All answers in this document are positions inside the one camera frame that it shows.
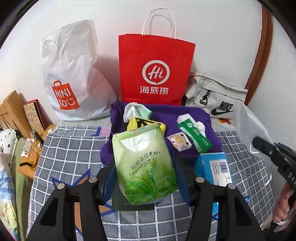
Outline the person's right hand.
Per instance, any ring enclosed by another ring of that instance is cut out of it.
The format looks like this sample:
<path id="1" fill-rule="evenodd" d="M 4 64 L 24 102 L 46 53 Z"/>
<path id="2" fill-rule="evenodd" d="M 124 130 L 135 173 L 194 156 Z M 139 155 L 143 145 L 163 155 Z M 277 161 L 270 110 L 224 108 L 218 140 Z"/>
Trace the person's right hand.
<path id="1" fill-rule="evenodd" d="M 273 221 L 279 225 L 288 225 L 290 219 L 295 215 L 295 202 L 293 204 L 294 212 L 291 215 L 288 215 L 290 211 L 288 200 L 291 195 L 292 189 L 289 183 L 286 182 L 273 210 Z"/>

